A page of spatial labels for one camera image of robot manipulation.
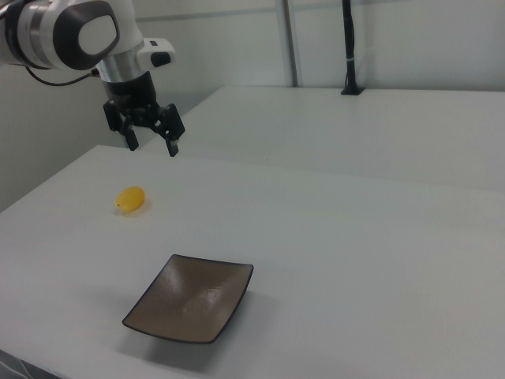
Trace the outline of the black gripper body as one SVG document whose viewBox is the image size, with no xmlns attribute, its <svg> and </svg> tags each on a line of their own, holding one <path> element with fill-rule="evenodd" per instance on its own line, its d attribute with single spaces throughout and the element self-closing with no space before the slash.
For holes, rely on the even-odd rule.
<svg viewBox="0 0 505 379">
<path fill-rule="evenodd" d="M 110 128 L 122 128 L 128 118 L 135 126 L 156 124 L 159 104 L 150 73 L 126 82 L 104 82 L 108 101 L 103 105 Z"/>
</svg>

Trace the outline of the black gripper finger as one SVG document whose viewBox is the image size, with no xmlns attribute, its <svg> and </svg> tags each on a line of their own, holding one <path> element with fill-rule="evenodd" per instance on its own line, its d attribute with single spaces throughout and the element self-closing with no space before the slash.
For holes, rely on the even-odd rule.
<svg viewBox="0 0 505 379">
<path fill-rule="evenodd" d="M 124 139 L 130 151 L 135 151 L 139 147 L 137 136 L 133 131 L 133 121 L 129 115 L 123 115 L 119 107 L 113 100 L 108 100 L 103 105 L 109 129 L 118 132 Z"/>
<path fill-rule="evenodd" d="M 159 108 L 154 131 L 165 141 L 170 157 L 175 157 L 179 152 L 178 141 L 185 133 L 185 126 L 174 104 Z"/>
</svg>

